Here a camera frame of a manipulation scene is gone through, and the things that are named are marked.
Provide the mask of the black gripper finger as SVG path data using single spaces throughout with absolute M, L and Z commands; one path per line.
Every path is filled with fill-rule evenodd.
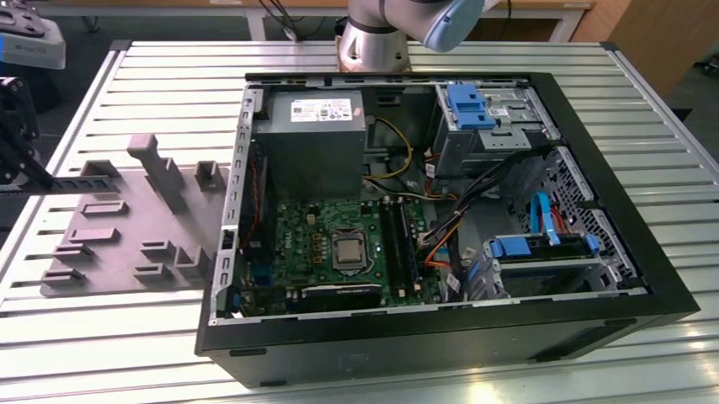
M 2 141 L 2 195 L 46 194 L 52 186 L 54 176 L 40 164 L 35 149 Z

